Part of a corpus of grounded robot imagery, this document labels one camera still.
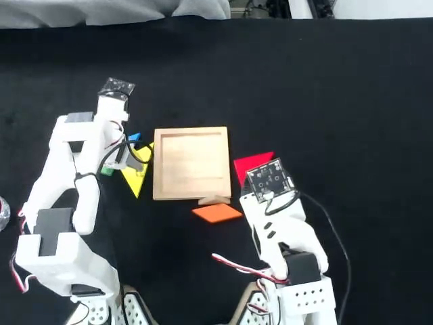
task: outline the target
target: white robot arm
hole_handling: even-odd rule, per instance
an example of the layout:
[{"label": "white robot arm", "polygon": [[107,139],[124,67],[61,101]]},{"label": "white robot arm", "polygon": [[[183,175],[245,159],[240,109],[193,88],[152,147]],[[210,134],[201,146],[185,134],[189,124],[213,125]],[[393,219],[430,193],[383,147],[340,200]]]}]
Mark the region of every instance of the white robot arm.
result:
[{"label": "white robot arm", "polygon": [[[279,160],[269,164],[277,166],[276,171],[282,169]],[[266,179],[260,180],[257,188],[253,185],[240,202],[259,258],[269,264],[267,272],[275,279],[287,280],[281,284],[261,279],[272,324],[336,325],[332,281],[323,275],[328,270],[327,255],[314,229],[305,222],[304,209],[292,180],[287,177],[286,192],[274,196],[266,190],[267,185],[272,186],[269,174],[263,168],[255,171]],[[270,196],[260,202],[258,197],[262,194],[265,198]]]},{"label": "white robot arm", "polygon": [[[129,118],[126,108],[133,89],[134,84],[110,78],[99,93],[96,115],[59,116],[41,176],[20,213],[30,234],[19,238],[16,263],[55,293],[87,305],[94,325],[105,324],[109,318],[111,324],[123,321],[118,316],[118,272],[81,235],[90,234],[95,225],[100,195],[96,174],[102,160],[113,151],[104,166],[143,168],[131,159],[125,145],[117,148],[125,139],[122,124]],[[75,210],[51,209],[70,188],[78,192]]]}]

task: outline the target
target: wooden tray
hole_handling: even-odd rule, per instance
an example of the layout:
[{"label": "wooden tray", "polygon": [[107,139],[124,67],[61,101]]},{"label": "wooden tray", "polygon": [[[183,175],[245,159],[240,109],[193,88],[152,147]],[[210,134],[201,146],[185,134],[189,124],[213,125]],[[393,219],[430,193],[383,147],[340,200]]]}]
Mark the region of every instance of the wooden tray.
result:
[{"label": "wooden tray", "polygon": [[156,129],[154,200],[231,197],[226,127]]}]

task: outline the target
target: circuit board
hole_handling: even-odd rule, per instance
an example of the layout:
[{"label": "circuit board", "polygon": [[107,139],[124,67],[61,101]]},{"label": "circuit board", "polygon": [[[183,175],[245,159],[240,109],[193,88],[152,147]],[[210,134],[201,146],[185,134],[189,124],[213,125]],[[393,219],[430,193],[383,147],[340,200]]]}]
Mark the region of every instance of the circuit board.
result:
[{"label": "circuit board", "polygon": [[288,175],[279,158],[246,172],[248,181],[259,203],[291,190]]}]

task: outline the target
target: yellow triangle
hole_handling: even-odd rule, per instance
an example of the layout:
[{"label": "yellow triangle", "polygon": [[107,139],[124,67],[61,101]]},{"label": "yellow triangle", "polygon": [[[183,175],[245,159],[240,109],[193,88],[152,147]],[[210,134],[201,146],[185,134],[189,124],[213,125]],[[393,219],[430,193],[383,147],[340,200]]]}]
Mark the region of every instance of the yellow triangle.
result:
[{"label": "yellow triangle", "polygon": [[[152,152],[148,147],[144,147],[140,150],[135,150],[134,148],[131,148],[134,150],[134,153],[143,161],[148,161],[152,155]],[[127,167],[125,169],[122,169],[123,177],[126,179],[129,187],[132,189],[134,195],[136,198],[138,198],[138,195],[140,194],[141,187],[144,182],[144,177],[146,175],[148,164],[143,164],[143,171],[136,171],[134,168]]]}]

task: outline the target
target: gray fabric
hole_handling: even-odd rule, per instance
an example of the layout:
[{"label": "gray fabric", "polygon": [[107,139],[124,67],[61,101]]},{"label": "gray fabric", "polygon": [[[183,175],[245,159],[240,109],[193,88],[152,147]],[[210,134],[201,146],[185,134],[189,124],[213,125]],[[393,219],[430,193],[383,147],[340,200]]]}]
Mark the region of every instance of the gray fabric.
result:
[{"label": "gray fabric", "polygon": [[0,0],[0,28],[145,22],[169,16],[230,18],[228,0]]}]

